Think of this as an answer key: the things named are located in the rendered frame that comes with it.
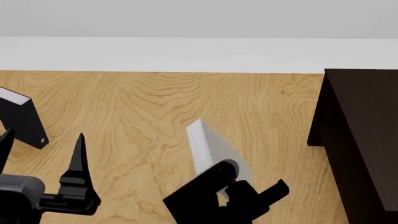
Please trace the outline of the dark brown wooden cabinet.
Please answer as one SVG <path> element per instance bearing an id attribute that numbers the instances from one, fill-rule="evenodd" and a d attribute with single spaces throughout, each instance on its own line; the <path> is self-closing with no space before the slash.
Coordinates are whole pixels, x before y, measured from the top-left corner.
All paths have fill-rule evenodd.
<path id="1" fill-rule="evenodd" d="M 398 70 L 325 70 L 307 139 L 325 148 L 349 224 L 398 224 Z"/>

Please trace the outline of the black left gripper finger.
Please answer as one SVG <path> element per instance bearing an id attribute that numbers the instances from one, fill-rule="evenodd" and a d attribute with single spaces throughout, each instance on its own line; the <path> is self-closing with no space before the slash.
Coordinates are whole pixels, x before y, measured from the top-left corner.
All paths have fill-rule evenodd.
<path id="1" fill-rule="evenodd" d="M 15 131 L 13 128 L 8 129 L 0 136 L 0 174 L 2 174 L 7 158 L 14 143 Z"/>
<path id="2" fill-rule="evenodd" d="M 81 133 L 75 143 L 70 164 L 61 176 L 58 193 L 64 197 L 86 198 L 94 192 L 88 168 L 85 137 Z"/>

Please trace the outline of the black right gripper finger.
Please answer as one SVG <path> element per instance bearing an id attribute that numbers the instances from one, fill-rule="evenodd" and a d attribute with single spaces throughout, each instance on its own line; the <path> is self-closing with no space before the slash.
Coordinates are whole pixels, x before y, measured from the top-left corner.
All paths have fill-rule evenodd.
<path id="1" fill-rule="evenodd" d="M 278 180 L 276 184 L 259 194 L 260 201 L 267 207 L 283 199 L 290 193 L 289 186 L 282 180 Z"/>

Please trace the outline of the grey flat box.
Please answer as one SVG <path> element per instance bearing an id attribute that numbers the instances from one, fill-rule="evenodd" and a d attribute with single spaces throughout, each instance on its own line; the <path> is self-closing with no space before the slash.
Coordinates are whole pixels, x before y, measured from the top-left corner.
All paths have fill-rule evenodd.
<path id="1" fill-rule="evenodd" d="M 221 135 L 216 134 L 214 128 L 208 126 L 204 120 L 194 121 L 186 127 L 186 130 L 196 175 L 204 173 L 222 160 L 231 159 L 239 166 L 236 180 L 246 180 L 249 184 L 254 183 L 249 164 L 239 154 L 239 150 L 234 149 Z"/>

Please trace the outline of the black box with white top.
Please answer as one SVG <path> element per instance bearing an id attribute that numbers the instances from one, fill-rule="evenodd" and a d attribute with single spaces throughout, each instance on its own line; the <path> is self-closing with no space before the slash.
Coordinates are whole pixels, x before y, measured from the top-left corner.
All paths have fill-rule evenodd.
<path id="1" fill-rule="evenodd" d="M 16 139 L 36 149 L 49 143 L 34 102 L 28 96 L 0 87 L 0 121 L 5 129 L 15 131 Z"/>

